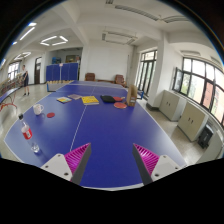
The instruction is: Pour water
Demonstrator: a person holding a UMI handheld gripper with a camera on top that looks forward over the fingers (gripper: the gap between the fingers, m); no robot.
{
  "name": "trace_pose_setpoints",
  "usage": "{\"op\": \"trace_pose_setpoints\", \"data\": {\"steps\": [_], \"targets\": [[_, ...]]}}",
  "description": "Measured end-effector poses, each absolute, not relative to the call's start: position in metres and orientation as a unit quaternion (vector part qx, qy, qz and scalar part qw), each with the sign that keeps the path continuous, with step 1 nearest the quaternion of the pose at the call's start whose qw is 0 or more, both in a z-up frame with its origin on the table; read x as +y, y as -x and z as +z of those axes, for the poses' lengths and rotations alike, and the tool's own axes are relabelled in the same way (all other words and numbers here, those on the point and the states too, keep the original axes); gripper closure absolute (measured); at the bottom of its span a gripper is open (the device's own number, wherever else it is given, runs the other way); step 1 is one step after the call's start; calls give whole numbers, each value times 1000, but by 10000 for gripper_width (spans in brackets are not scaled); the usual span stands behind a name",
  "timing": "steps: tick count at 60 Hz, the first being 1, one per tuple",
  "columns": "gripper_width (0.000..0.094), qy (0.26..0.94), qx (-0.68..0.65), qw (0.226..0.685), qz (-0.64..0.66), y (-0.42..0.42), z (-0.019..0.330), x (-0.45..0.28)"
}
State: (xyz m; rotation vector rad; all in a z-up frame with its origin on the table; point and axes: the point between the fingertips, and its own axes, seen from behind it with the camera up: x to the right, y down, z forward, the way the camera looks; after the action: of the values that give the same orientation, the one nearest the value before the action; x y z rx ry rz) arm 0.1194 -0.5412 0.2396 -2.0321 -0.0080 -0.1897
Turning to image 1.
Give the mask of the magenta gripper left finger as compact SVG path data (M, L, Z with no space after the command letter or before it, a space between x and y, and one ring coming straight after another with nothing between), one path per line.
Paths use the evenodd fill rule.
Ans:
M90 155L91 144L87 143L65 155L56 154L42 166L42 169L79 185Z

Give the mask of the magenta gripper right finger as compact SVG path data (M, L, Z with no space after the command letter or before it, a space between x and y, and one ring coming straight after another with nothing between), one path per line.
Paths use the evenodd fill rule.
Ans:
M144 185L181 170L168 155L159 156L138 144L133 144L132 153Z

